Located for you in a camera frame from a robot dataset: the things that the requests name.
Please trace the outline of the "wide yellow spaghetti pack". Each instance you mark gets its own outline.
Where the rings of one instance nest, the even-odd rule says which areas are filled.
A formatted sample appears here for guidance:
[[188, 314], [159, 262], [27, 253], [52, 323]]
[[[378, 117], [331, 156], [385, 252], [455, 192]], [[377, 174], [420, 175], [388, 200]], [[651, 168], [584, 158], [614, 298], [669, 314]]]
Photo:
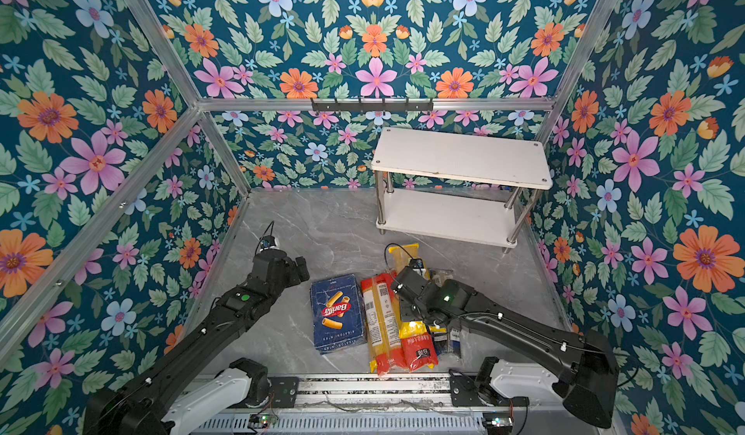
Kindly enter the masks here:
[[389, 243], [384, 250], [384, 258], [388, 262], [388, 269], [395, 274], [399, 274], [405, 267], [411, 267], [416, 273], [430, 279], [430, 272], [423, 258], [419, 256], [418, 243], [399, 244]]

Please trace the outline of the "red-yellow labelled spaghetti pack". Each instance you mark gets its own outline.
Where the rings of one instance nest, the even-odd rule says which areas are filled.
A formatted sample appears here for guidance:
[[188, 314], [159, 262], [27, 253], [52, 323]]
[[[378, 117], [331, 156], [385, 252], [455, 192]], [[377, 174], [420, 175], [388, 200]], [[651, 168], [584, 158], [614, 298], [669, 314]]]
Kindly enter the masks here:
[[400, 338], [400, 310], [391, 291], [394, 277], [382, 273], [362, 281], [371, 372], [384, 376], [405, 367]]

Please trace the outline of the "white-label clear spaghetti pack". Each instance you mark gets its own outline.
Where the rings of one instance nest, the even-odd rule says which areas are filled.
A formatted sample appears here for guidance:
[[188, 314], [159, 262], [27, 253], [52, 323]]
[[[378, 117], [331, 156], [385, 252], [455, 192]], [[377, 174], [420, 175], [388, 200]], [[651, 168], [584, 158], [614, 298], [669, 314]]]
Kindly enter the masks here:
[[[453, 279], [453, 271], [432, 269], [430, 271], [430, 278], [438, 287], [442, 287], [446, 280]], [[458, 320], [450, 322], [447, 326], [430, 327], [434, 348], [438, 357], [453, 355], [457, 359], [461, 359], [461, 331], [462, 327]]]

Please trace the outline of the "red spaghetti pack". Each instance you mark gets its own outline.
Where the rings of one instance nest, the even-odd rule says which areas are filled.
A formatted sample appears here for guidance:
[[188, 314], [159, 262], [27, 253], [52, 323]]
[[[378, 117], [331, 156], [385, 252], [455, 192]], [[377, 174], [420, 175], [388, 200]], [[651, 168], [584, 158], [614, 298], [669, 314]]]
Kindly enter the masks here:
[[418, 315], [419, 308], [412, 307], [401, 299], [399, 301], [402, 315], [399, 336], [404, 351], [405, 367], [409, 369], [409, 372], [415, 372], [424, 367], [434, 368], [438, 364], [438, 356], [433, 338], [425, 322], [422, 322]]

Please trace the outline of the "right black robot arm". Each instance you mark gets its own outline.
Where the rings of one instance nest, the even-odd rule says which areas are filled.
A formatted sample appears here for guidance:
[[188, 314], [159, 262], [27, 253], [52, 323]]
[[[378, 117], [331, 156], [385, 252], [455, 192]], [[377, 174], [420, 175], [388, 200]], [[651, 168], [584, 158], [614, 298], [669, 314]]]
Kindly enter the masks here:
[[570, 414], [595, 427], [612, 427], [620, 367], [603, 334], [551, 328], [469, 285], [449, 279], [439, 286], [411, 267], [398, 274], [392, 289], [428, 326], [457, 321], [531, 359], [557, 378], [551, 388]]

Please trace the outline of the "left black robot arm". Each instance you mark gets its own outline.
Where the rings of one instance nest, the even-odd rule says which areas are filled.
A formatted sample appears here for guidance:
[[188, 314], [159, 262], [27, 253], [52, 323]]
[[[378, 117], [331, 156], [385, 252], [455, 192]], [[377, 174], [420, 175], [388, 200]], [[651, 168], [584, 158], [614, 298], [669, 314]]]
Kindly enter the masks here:
[[167, 411], [222, 350], [247, 332], [287, 288], [310, 279], [304, 258], [266, 249], [248, 277], [217, 299], [208, 316], [165, 357], [119, 390], [99, 390], [87, 403], [85, 434], [171, 434]]

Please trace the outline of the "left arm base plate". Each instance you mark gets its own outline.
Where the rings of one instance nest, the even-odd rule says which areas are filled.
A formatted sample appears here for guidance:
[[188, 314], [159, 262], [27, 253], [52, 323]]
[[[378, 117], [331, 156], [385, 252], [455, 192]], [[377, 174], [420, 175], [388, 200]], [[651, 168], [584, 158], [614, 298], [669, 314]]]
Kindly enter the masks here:
[[301, 380], [298, 377], [270, 376], [268, 408], [292, 409], [295, 407]]

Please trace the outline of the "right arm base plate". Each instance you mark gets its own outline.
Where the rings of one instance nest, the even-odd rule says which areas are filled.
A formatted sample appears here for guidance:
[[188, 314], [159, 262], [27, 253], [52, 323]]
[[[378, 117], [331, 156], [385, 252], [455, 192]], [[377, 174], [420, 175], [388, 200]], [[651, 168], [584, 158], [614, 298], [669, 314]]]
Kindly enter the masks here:
[[525, 408], [530, 405], [530, 400], [526, 396], [504, 396], [476, 375], [451, 369], [448, 371], [448, 382], [451, 404], [454, 407]]

